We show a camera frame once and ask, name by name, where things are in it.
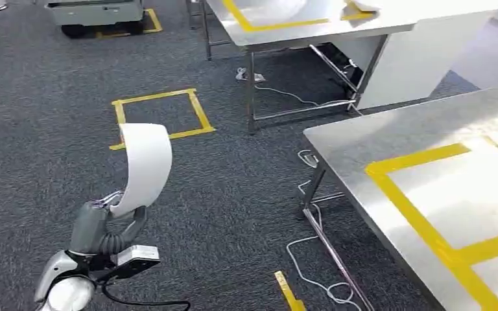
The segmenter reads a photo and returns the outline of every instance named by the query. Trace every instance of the gray carpet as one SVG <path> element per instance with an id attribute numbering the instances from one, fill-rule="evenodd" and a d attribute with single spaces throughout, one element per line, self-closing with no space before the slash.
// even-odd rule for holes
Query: gray carpet
<path id="1" fill-rule="evenodd" d="M 110 102 L 189 87 L 217 131 L 172 142 L 171 176 L 138 239 L 158 245 L 163 262 L 110 290 L 135 300 L 188 299 L 193 310 L 288 310 L 273 274 L 282 270 L 308 310 L 353 310 L 304 283 L 285 251 L 313 234 L 294 217 L 296 185 L 311 174 L 296 156 L 305 148 L 302 130 L 351 116 L 299 117 L 248 136 L 243 86 L 233 79 L 243 59 L 219 47 L 217 59 L 205 61 L 183 4 L 148 0 L 163 32 L 101 40 L 65 38 L 44 8 L 27 1 L 0 12 L 0 310 L 32 310 L 38 275 L 67 247 L 78 207 L 124 187 L 125 153 L 108 148 L 119 139 Z M 267 86 L 303 98 L 340 95 L 309 51 L 259 55 L 257 71 Z M 476 89 L 450 72 L 433 97 Z M 257 100 L 266 102 L 260 110 L 298 105 L 265 91 Z M 128 121 L 163 123 L 172 132 L 198 127 L 187 98 L 125 111 Z M 430 308 L 347 201 L 324 205 L 324 226 L 376 309 Z M 294 251 L 309 277 L 341 281 L 317 241 Z M 88 309 L 159 310 L 113 304 L 101 294 Z"/>

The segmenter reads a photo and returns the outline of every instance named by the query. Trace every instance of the table top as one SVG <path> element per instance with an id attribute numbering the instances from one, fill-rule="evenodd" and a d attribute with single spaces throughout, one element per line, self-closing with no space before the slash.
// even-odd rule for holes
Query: table top
<path id="1" fill-rule="evenodd" d="M 239 47 L 264 51 L 327 41 L 328 36 L 347 38 L 378 36 L 408 31 L 414 19 L 403 5 L 393 1 L 373 18 L 342 21 L 355 13 L 343 0 L 207 0 L 207 3 Z"/>
<path id="2" fill-rule="evenodd" d="M 304 135 L 425 293 L 448 310 L 498 310 L 498 88 Z"/>

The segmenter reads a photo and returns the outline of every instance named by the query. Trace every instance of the robotic arm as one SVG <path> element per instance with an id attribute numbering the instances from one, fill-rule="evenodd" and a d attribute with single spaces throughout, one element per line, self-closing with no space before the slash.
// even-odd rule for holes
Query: robotic arm
<path id="1" fill-rule="evenodd" d="M 155 246 L 132 245 L 146 223 L 146 208 L 160 195 L 172 163 L 167 130 L 156 124 L 120 124 L 128 157 L 128 183 L 103 199 L 86 202 L 79 210 L 67 250 L 47 262 L 37 285 L 34 300 L 39 311 L 82 310 L 100 285 L 126 279 L 159 261 Z M 109 220 L 132 215 L 122 233 L 111 233 Z M 187 301 L 169 304 L 183 304 Z"/>

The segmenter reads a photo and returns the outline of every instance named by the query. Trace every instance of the yellow tape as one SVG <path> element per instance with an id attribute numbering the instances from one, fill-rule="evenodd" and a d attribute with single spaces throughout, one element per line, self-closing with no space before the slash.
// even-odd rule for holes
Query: yellow tape
<path id="1" fill-rule="evenodd" d="M 253 26 L 243 15 L 243 13 L 237 8 L 234 3 L 234 0 L 222 0 L 224 6 L 232 13 L 232 15 L 236 18 L 237 22 L 241 26 L 241 28 L 247 32 L 253 31 L 264 31 L 264 30 L 276 30 L 276 29 L 284 29 L 290 27 L 304 26 L 304 25 L 315 25 L 315 24 L 323 24 L 329 23 L 329 19 L 313 19 L 310 21 L 294 21 L 291 23 L 280 23 L 273 25 L 264 25 L 264 26 Z"/>
<path id="2" fill-rule="evenodd" d="M 154 24 L 154 28 L 153 29 L 144 29 L 143 33 L 144 34 L 152 34 L 154 32 L 160 32 L 163 30 L 163 28 L 161 27 L 161 23 L 160 21 L 158 20 L 158 17 L 154 11 L 153 8 L 146 8 L 144 9 L 144 12 L 146 12 L 148 14 L 148 16 L 150 17 L 150 20 L 152 21 L 152 24 Z M 130 36 L 130 34 L 128 32 L 121 32 L 121 33 L 118 33 L 118 34 L 103 34 L 101 31 L 98 31 L 96 33 L 96 38 L 97 39 L 101 39 L 101 38 L 117 38 L 117 37 L 125 37 L 125 36 Z"/>
<path id="3" fill-rule="evenodd" d="M 215 128 L 212 127 L 211 124 L 209 123 L 209 119 L 207 119 L 205 111 L 203 110 L 201 103 L 199 103 L 199 100 L 198 100 L 195 92 L 196 92 L 196 89 L 193 89 L 193 88 L 192 89 L 181 89 L 179 91 L 172 91 L 172 92 L 145 95 L 145 96 L 134 97 L 134 98 L 114 100 L 112 102 L 112 105 L 115 106 L 115 115 L 117 117 L 117 123 L 122 124 L 122 123 L 126 123 L 125 111 L 123 109 L 123 105 L 125 105 L 125 104 L 131 104 L 133 102 L 143 102 L 146 100 L 159 99 L 159 98 L 163 98 L 163 97 L 188 94 L 188 97 L 190 99 L 190 103 L 192 104 L 192 108 L 194 109 L 194 112 L 196 113 L 196 116 L 198 117 L 198 120 L 201 124 L 201 128 L 197 128 L 195 130 L 189 130 L 189 131 L 169 134 L 169 139 L 177 139 L 177 138 L 182 138 L 182 137 L 199 135 L 199 134 L 203 134 L 203 133 L 214 132 Z M 121 137 L 121 143 L 110 146 L 111 150 L 120 150 L 120 149 L 124 149 L 124 148 L 125 148 L 125 144 L 123 142 L 122 137 Z"/>
<path id="4" fill-rule="evenodd" d="M 353 21 L 356 19 L 365 19 L 365 18 L 373 17 L 373 15 L 375 15 L 375 13 L 373 13 L 373 12 L 364 12 L 364 11 L 360 10 L 360 8 L 352 0 L 346 0 L 345 2 L 348 4 L 348 7 L 351 8 L 352 10 L 356 11 L 356 13 L 352 14 L 352 15 L 342 16 L 340 18 L 340 20 L 342 20 L 342 21 Z"/>
<path id="5" fill-rule="evenodd" d="M 470 150 L 463 144 L 452 144 L 374 162 L 369 164 L 365 171 L 398 208 L 442 264 L 453 273 L 461 285 L 482 306 L 482 309 L 498 310 L 498 297 L 471 267 L 472 264 L 498 256 L 498 237 L 472 244 L 462 249 L 453 249 L 387 175 L 396 170 L 446 159 L 466 152 L 470 152 Z"/>
<path id="6" fill-rule="evenodd" d="M 278 281 L 279 287 L 281 288 L 281 291 L 283 292 L 285 300 L 287 300 L 287 304 L 289 304 L 289 308 L 291 308 L 291 311 L 306 311 L 306 307 L 304 307 L 304 303 L 302 302 L 302 300 L 297 300 L 297 298 L 295 298 L 295 295 L 293 295 L 293 291 L 291 291 L 291 288 L 289 288 L 289 284 L 287 284 L 283 273 L 281 271 L 277 271 L 276 273 L 274 273 L 274 275 L 276 276 L 276 280 Z"/>
<path id="7" fill-rule="evenodd" d="M 476 264 L 498 257 L 498 236 L 457 250 L 467 264 Z"/>

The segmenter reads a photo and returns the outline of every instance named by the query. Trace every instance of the white paper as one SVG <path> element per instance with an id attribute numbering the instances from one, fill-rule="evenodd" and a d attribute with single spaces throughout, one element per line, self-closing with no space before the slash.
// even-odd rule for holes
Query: white paper
<path id="1" fill-rule="evenodd" d="M 164 126 L 124 123 L 119 127 L 127 152 L 128 181 L 121 201 L 110 208 L 114 217 L 154 203 L 172 164 L 171 142 Z"/>

